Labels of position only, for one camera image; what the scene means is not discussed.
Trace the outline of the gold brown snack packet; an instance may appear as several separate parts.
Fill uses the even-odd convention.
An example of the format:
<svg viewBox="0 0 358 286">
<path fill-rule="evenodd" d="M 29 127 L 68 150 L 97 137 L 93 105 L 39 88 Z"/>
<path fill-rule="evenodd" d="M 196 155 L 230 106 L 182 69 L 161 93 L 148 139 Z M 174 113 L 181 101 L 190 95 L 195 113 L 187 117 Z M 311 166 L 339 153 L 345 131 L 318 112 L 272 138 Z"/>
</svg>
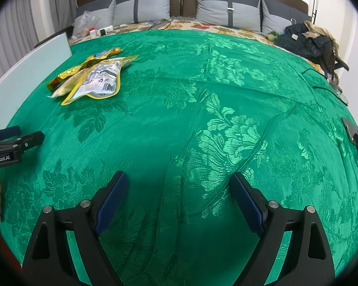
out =
<svg viewBox="0 0 358 286">
<path fill-rule="evenodd" d="M 76 73 L 78 73 L 80 70 L 90 68 L 95 64 L 99 63 L 100 61 L 101 61 L 100 58 L 91 57 L 90 59 L 84 61 L 82 64 L 73 66 L 72 68 L 65 70 L 64 72 L 56 76 L 53 80 L 47 82 L 46 84 L 47 89 L 50 92 L 54 92 L 61 83 L 63 83 L 64 81 L 75 75 Z"/>
</svg>

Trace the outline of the orange sausage snack stick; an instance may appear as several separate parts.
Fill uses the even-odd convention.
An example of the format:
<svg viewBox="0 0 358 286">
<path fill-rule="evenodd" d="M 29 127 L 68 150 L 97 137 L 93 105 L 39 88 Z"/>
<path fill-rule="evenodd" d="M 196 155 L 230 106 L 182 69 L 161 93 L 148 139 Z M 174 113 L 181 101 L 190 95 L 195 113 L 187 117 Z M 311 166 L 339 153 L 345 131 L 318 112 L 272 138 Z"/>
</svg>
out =
<svg viewBox="0 0 358 286">
<path fill-rule="evenodd" d="M 94 54 L 92 56 L 89 56 L 88 58 L 86 58 L 86 60 L 90 61 L 90 60 L 94 60 L 94 59 L 107 59 L 109 57 L 113 57 L 115 55 L 122 53 L 122 51 L 123 50 L 120 48 L 112 48 L 110 50 L 105 50 L 104 52 L 100 52 L 100 53 Z"/>
</svg>

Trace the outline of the light blue board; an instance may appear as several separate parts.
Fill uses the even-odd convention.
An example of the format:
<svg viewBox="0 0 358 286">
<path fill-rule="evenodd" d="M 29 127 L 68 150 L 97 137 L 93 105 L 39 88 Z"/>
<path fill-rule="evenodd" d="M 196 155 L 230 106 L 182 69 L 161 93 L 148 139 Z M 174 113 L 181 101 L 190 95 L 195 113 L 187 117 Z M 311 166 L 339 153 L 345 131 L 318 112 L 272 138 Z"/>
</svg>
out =
<svg viewBox="0 0 358 286">
<path fill-rule="evenodd" d="M 27 97 L 71 56 L 66 34 L 59 34 L 33 49 L 1 77 L 0 129 L 7 127 Z"/>
</svg>

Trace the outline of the clear yellow-edged snack bag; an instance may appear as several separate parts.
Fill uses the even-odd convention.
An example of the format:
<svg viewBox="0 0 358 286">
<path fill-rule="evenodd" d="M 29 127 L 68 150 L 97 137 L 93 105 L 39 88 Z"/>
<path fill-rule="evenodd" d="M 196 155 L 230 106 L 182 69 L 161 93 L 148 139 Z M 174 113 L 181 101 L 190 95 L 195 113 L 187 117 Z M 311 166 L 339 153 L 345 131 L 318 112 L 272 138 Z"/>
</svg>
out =
<svg viewBox="0 0 358 286">
<path fill-rule="evenodd" d="M 121 70 L 132 63 L 137 56 L 106 59 L 94 65 L 88 75 L 83 76 L 65 100 L 61 103 L 66 106 L 75 100 L 88 96 L 92 99 L 107 99 L 120 91 Z"/>
</svg>

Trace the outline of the small white red-capped bottle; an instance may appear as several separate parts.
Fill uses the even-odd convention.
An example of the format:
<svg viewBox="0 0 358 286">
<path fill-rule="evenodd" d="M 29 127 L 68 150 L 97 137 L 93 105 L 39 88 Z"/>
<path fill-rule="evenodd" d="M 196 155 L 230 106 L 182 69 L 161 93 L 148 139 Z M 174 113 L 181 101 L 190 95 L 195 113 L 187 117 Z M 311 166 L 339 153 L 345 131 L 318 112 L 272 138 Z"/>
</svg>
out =
<svg viewBox="0 0 358 286">
<path fill-rule="evenodd" d="M 97 32 L 95 28 L 90 28 L 89 34 L 92 39 L 97 37 Z"/>
</svg>

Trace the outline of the clear plastic bag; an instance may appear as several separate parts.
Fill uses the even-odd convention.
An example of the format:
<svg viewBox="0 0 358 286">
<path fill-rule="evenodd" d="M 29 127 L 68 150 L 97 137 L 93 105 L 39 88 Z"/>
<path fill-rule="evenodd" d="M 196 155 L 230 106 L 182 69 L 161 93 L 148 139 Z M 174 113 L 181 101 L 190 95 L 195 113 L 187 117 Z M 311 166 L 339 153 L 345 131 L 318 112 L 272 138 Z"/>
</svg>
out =
<svg viewBox="0 0 358 286">
<path fill-rule="evenodd" d="M 73 36 L 85 37 L 90 33 L 90 29 L 94 28 L 100 18 L 93 12 L 84 11 L 81 19 L 76 19 L 74 23 Z"/>
</svg>

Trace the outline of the white power strip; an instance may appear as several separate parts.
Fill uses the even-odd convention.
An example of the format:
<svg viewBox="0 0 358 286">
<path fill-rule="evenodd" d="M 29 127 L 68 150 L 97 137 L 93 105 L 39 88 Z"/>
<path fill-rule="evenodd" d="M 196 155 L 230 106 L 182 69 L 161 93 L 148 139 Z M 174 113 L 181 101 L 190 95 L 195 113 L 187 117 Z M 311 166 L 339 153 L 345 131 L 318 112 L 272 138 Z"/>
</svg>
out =
<svg viewBox="0 0 358 286">
<path fill-rule="evenodd" d="M 108 35 L 110 33 L 113 33 L 113 31 L 114 31 L 114 27 L 112 25 L 110 25 L 110 26 L 107 26 L 105 28 L 98 29 L 97 30 L 97 35 L 98 36 L 106 36 L 106 35 Z"/>
</svg>

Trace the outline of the grey curtain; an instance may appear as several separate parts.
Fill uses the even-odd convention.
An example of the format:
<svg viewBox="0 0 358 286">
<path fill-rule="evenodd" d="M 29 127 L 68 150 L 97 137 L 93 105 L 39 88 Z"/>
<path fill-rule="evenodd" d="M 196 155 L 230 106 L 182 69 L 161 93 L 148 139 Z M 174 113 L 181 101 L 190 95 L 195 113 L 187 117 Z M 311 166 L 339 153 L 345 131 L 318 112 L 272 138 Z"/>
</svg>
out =
<svg viewBox="0 0 358 286">
<path fill-rule="evenodd" d="M 76 0 L 0 0 L 0 79 L 48 39 L 71 36 Z"/>
</svg>

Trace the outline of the grey pillow far left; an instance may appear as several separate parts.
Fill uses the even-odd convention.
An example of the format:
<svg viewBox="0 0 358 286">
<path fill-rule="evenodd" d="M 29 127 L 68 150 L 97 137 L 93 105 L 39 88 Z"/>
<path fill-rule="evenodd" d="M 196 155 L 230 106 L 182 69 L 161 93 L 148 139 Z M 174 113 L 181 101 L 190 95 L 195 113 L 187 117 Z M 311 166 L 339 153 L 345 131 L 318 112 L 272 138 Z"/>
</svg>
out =
<svg viewBox="0 0 358 286">
<path fill-rule="evenodd" d="M 113 25 L 114 9 L 115 0 L 95 0 L 78 7 L 75 21 L 76 19 L 81 19 L 83 12 L 87 10 L 93 12 L 100 18 L 94 28 L 96 30 L 105 28 L 107 26 Z"/>
</svg>

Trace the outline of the grey pillow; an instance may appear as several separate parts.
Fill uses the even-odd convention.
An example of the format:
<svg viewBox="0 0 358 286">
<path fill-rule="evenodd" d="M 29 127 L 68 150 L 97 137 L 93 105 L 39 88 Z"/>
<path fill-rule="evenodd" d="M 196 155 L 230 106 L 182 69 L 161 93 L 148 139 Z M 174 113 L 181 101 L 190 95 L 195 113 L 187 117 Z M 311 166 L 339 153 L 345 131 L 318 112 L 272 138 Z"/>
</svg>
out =
<svg viewBox="0 0 358 286">
<path fill-rule="evenodd" d="M 113 26 L 170 18 L 170 0 L 114 0 Z"/>
<path fill-rule="evenodd" d="M 115 0 L 95 0 L 78 7 L 75 21 L 76 19 L 81 19 L 83 12 L 87 10 L 93 12 L 100 18 L 94 28 L 96 30 L 105 28 L 107 26 L 113 25 L 114 9 Z"/>
<path fill-rule="evenodd" d="M 261 32 L 265 35 L 272 31 L 283 34 L 286 27 L 312 19 L 308 14 L 276 0 L 261 0 L 261 8 Z"/>
<path fill-rule="evenodd" d="M 261 0 L 196 0 L 196 20 L 202 23 L 261 31 Z"/>
</svg>

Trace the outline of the green floral bedspread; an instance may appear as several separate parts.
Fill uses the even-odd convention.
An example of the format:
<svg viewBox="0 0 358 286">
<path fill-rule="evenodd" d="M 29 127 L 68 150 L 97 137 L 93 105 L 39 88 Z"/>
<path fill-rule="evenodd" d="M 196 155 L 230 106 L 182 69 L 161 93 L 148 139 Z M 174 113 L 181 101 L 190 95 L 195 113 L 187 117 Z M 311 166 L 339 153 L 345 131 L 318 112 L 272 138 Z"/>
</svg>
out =
<svg viewBox="0 0 358 286">
<path fill-rule="evenodd" d="M 273 46 L 78 45 L 64 71 L 111 48 L 137 56 L 117 95 L 62 106 L 39 85 L 12 119 L 44 143 L 0 170 L 1 233 L 22 260 L 46 205 L 76 206 L 115 172 L 126 197 L 103 248 L 125 285 L 231 285 L 254 250 L 228 180 L 316 208 L 341 272 L 358 250 L 358 153 L 324 77 Z"/>
</svg>

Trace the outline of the grey pillow centre left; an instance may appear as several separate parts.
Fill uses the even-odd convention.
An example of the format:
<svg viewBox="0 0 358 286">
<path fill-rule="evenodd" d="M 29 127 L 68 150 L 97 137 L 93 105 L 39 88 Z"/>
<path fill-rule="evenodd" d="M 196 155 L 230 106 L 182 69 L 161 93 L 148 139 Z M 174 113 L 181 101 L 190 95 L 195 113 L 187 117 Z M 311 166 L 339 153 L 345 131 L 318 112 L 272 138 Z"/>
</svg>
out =
<svg viewBox="0 0 358 286">
<path fill-rule="evenodd" d="M 170 18 L 170 0 L 114 0 L 113 26 Z"/>
</svg>

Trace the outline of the floral bed sheet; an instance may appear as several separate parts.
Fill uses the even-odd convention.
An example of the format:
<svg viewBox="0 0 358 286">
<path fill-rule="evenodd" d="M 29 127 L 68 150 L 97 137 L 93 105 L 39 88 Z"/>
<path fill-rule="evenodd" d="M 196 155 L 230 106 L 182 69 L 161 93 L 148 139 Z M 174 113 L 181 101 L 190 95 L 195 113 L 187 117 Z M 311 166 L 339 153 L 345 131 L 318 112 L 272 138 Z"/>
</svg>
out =
<svg viewBox="0 0 358 286">
<path fill-rule="evenodd" d="M 226 28 L 219 25 L 201 23 L 189 18 L 174 18 L 165 23 L 146 22 L 131 24 L 117 28 L 107 36 L 97 36 L 94 39 L 71 37 L 69 45 L 120 46 L 126 48 L 133 43 L 155 44 L 157 42 L 185 45 L 199 45 L 201 42 L 211 43 L 219 48 L 240 48 L 243 46 L 260 47 L 275 46 L 273 42 L 258 33 L 239 28 Z"/>
</svg>

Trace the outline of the dark jacket pile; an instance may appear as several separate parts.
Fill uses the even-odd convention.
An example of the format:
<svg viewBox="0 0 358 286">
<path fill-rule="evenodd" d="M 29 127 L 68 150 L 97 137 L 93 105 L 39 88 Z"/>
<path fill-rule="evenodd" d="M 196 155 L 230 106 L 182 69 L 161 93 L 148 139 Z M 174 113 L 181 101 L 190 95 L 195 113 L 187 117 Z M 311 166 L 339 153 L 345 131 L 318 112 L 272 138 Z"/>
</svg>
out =
<svg viewBox="0 0 358 286">
<path fill-rule="evenodd" d="M 274 44 L 318 64 L 325 74 L 333 75 L 340 68 L 350 70 L 340 57 L 340 46 L 334 36 L 311 21 L 286 27 Z"/>
</svg>

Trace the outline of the grey pillow centre right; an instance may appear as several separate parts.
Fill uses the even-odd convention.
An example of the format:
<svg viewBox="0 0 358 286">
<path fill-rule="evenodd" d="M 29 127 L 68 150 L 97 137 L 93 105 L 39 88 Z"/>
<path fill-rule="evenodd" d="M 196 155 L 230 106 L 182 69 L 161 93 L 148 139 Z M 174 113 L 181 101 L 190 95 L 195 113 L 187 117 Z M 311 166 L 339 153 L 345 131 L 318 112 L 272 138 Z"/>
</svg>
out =
<svg viewBox="0 0 358 286">
<path fill-rule="evenodd" d="M 196 0 L 196 20 L 202 23 L 261 31 L 261 0 Z"/>
</svg>

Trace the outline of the grey pillow far right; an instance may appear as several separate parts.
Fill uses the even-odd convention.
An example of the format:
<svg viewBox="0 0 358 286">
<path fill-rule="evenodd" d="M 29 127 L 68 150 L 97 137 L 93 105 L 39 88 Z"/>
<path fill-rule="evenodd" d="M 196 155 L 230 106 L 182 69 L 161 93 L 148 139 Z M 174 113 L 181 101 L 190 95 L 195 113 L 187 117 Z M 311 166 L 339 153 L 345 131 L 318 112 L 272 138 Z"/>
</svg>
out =
<svg viewBox="0 0 358 286">
<path fill-rule="evenodd" d="M 312 19 L 308 14 L 276 0 L 261 0 L 261 8 L 261 32 L 265 35 L 272 31 L 283 34 L 286 27 Z"/>
</svg>

